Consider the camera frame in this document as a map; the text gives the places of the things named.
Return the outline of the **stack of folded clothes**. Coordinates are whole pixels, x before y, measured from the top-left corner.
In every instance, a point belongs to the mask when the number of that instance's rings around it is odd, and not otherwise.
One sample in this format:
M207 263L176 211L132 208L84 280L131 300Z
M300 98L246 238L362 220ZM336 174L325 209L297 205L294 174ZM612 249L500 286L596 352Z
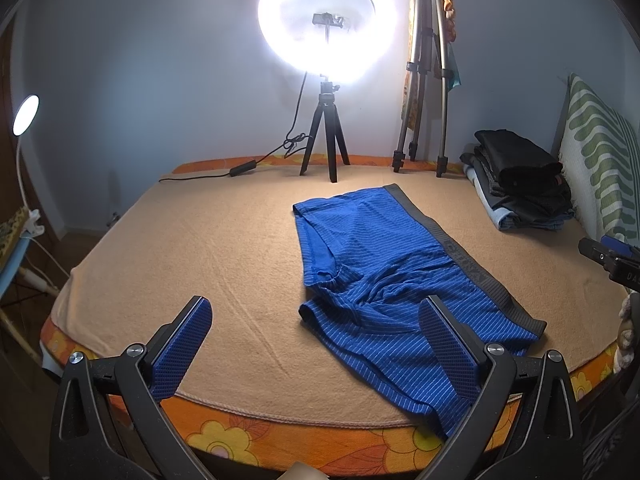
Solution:
M460 159L497 230L556 232L574 218L559 159L511 130L478 130L474 138Z

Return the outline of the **white clip desk lamp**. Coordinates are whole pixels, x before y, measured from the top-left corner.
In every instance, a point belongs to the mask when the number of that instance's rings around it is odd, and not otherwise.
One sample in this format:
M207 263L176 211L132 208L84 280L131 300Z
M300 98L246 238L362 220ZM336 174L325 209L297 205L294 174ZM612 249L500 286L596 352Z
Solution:
M70 278L70 272L66 271L62 264L55 259L47 248L40 243L39 239L46 234L46 228L40 223L41 214L38 209L32 209L29 205L26 193L25 178L23 176L23 154L22 154L22 137L34 122L40 105L39 96L29 94L21 102L13 119L12 133L17 138L15 149L15 172L18 184L18 192L20 192L23 209L26 212L26 221L21 229L20 237L29 243L34 242L51 262L62 272L66 278Z

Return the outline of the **beige blanket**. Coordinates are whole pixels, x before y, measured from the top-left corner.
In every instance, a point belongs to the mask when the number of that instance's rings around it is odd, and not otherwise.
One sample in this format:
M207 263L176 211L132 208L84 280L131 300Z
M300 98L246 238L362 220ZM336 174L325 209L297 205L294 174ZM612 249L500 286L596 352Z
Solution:
M294 205L389 184L546 322L541 349L558 349L576 368L615 339L625 291L578 252L578 222L503 233L464 177L369 166L343 167L336 182L319 168L272 166L154 184L73 268L52 322L98 356L117 356L202 296L214 325L181 383L183 398L287 424L409 426L412 418L338 362L298 313L307 293Z

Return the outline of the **silver folded tripod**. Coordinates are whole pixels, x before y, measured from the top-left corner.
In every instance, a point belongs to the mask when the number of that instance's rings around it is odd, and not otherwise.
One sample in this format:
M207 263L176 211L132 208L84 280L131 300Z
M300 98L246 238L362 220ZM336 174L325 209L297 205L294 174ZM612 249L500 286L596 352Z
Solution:
M427 79L433 75L442 86L440 108L440 142L435 162L435 174L447 172L446 143L448 133L448 94L454 70L449 63L452 38L450 18L454 12L451 0L410 0L409 57L406 63L404 102L398 142L392 168L398 172L405 160L415 160L418 154Z

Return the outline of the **blue striped shorts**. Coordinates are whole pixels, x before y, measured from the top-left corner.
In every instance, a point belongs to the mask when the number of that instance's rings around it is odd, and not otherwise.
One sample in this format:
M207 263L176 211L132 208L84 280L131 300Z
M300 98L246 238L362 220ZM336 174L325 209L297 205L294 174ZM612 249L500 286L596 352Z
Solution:
M304 284L298 309L337 359L396 408L451 436L469 408L419 325L435 295L484 342L525 354L547 324L532 318L396 184L294 205Z

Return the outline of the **green white striped pillow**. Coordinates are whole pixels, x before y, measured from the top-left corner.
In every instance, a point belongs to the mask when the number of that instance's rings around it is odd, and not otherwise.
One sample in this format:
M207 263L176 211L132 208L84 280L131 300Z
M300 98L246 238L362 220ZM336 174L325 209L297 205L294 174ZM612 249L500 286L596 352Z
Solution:
M639 245L639 140L628 120L571 74L559 149L575 214L594 240Z

